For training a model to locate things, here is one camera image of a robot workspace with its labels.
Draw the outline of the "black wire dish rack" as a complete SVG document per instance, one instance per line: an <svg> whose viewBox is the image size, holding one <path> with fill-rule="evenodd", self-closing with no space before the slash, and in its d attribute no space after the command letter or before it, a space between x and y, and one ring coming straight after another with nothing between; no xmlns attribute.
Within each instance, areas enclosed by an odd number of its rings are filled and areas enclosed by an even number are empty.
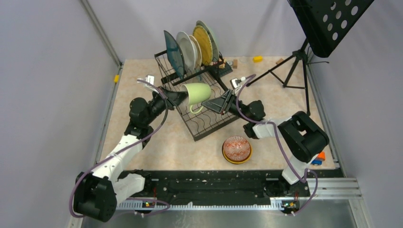
<svg viewBox="0 0 403 228"><path fill-rule="evenodd" d="M219 108L215 112L202 106L204 101L219 98L230 89L224 84L222 77L233 70L222 55L219 55L219 60L214 60L211 65L196 66L193 71L188 71L184 76L180 76L179 70L173 66L174 62L168 60L166 50L155 54L154 58L162 75L162 86L170 91L190 95L178 106L178 113L194 141L238 119L229 111L222 111Z"/></svg>

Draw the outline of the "green white mug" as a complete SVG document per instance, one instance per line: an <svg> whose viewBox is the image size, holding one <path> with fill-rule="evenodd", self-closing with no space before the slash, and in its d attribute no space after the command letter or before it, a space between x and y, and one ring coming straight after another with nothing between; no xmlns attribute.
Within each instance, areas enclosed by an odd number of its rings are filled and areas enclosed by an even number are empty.
<svg viewBox="0 0 403 228"><path fill-rule="evenodd" d="M192 114L198 114L202 109L201 106L198 110L194 111L193 106L206 101L211 96L211 87L205 83L188 83L181 86L181 91L188 92L188 97L184 103L189 107Z"/></svg>

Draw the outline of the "dark teal square plate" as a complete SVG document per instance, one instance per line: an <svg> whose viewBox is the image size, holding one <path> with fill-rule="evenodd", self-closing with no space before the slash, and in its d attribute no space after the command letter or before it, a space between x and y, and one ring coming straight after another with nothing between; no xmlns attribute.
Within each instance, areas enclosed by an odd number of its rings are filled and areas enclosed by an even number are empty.
<svg viewBox="0 0 403 228"><path fill-rule="evenodd" d="M168 61L180 79L185 75L184 58L181 48L171 33L164 30L165 45Z"/></svg>

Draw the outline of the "cream floral plate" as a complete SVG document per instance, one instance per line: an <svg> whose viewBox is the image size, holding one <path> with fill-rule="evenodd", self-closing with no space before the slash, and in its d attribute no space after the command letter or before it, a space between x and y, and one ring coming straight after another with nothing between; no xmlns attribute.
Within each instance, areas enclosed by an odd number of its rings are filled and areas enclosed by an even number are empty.
<svg viewBox="0 0 403 228"><path fill-rule="evenodd" d="M189 38L195 46L195 54L197 55L197 57L195 59L195 70L197 70L197 69L200 69L201 64L202 64L201 48L200 48L199 42L193 35L189 35Z"/></svg>

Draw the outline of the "light green flower plate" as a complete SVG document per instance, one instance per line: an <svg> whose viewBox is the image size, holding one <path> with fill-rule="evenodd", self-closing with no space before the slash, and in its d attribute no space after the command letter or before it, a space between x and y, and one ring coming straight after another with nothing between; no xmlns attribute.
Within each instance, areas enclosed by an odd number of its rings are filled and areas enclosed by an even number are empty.
<svg viewBox="0 0 403 228"><path fill-rule="evenodd" d="M211 41L211 46L212 46L212 62L219 62L220 60L220 52L219 52L219 47L218 47L218 39L215 36L214 31L203 21L198 20L196 22L197 26L202 26L206 32L208 33Z"/></svg>

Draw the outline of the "red patterned bowl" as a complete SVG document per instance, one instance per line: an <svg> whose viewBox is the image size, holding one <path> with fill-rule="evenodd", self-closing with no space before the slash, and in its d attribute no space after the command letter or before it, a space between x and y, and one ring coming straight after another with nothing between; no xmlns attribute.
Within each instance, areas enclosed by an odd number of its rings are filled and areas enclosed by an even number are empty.
<svg viewBox="0 0 403 228"><path fill-rule="evenodd" d="M242 136L236 135L224 141L222 151L224 151L230 159L235 161L241 161L245 159L250 152L253 152L249 141Z"/></svg>

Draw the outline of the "white plate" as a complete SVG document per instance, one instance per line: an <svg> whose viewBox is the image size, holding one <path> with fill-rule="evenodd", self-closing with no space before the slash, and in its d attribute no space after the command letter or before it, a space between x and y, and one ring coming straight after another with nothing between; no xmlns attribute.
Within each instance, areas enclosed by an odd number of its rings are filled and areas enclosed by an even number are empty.
<svg viewBox="0 0 403 228"><path fill-rule="evenodd" d="M191 41L190 36L184 31L178 32L176 36L176 41L182 51L185 72L188 73L193 71L195 69L197 58L197 50L195 44Z"/></svg>

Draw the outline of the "yellow bamboo pattern plate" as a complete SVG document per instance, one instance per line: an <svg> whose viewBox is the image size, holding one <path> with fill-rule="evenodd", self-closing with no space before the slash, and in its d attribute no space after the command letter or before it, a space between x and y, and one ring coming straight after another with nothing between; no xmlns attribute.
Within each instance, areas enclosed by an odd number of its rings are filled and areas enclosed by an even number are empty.
<svg viewBox="0 0 403 228"><path fill-rule="evenodd" d="M213 48L207 30L201 25L196 25L192 35L199 43L202 54L202 64L205 66L210 65L213 59Z"/></svg>

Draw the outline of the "yellow bowl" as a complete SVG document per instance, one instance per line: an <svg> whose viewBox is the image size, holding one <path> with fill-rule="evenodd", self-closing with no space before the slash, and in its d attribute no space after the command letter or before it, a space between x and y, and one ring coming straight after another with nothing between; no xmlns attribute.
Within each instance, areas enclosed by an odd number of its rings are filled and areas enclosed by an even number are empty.
<svg viewBox="0 0 403 228"><path fill-rule="evenodd" d="M243 160L241 160L241 161L235 161L235 160L230 159L230 158L226 155L226 153L225 153L224 151L222 151L222 155L223 155L223 157L225 158L225 160L228 161L228 162L230 162L230 163L232 163L232 164L243 164L243 163L247 162L247 161L251 158L252 154L253 154L253 152L250 152L249 155L248 155L245 159L243 159Z"/></svg>

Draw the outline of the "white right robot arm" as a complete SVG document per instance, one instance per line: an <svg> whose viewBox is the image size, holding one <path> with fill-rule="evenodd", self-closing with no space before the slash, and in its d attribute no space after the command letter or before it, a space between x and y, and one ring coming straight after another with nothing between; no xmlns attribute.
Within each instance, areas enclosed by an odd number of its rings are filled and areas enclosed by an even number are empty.
<svg viewBox="0 0 403 228"><path fill-rule="evenodd" d="M306 182L311 162L330 142L327 133L303 111L285 120L265 119L264 105L260 100L244 104L230 91L201 105L215 113L230 113L247 121L243 128L249 138L276 139L287 163L282 172L283 180L278 183L279 191L285 196L297 191L297 182Z"/></svg>

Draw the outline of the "clear round lid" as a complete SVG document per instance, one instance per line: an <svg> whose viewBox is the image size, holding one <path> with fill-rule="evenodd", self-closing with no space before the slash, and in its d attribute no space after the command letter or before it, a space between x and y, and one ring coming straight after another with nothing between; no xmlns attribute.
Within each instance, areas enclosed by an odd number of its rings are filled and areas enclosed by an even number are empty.
<svg viewBox="0 0 403 228"><path fill-rule="evenodd" d="M239 61L240 61L241 63L247 63L248 60L249 60L248 57L240 57L240 58L239 58Z"/></svg>

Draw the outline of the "yellow lego block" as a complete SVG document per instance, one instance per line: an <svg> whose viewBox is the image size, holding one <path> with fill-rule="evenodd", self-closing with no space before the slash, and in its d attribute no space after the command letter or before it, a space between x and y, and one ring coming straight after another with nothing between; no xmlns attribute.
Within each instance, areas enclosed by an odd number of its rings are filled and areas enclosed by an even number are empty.
<svg viewBox="0 0 403 228"><path fill-rule="evenodd" d="M254 63L262 62L263 61L263 56L254 56L252 61Z"/></svg>

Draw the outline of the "brown wooden block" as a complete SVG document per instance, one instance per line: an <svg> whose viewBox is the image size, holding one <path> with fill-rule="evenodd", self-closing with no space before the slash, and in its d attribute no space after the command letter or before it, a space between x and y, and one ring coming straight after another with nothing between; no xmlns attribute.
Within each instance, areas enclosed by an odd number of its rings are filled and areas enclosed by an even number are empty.
<svg viewBox="0 0 403 228"><path fill-rule="evenodd" d="M284 59L283 59L283 58L280 58L280 59L276 62L276 65L281 64L283 61L284 61Z"/></svg>

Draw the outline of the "blue toy car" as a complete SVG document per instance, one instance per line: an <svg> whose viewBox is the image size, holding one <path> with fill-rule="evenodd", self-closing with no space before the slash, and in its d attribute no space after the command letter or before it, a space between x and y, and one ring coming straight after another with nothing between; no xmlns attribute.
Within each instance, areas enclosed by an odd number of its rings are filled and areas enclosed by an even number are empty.
<svg viewBox="0 0 403 228"><path fill-rule="evenodd" d="M315 160L313 160L313 161L311 162L311 164L314 165L314 166L321 166L321 165L323 164L323 160L317 160L317 159L315 159Z"/></svg>

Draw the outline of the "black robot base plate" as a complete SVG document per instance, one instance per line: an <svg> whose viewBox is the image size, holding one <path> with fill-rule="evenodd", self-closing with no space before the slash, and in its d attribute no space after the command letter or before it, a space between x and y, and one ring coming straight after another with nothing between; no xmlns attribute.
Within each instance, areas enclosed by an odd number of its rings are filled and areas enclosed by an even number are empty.
<svg viewBox="0 0 403 228"><path fill-rule="evenodd" d="M122 172L145 177L144 189L133 198L154 198L172 206L270 205L275 197L310 197L307 183L289 186L280 170L251 171L144 171Z"/></svg>

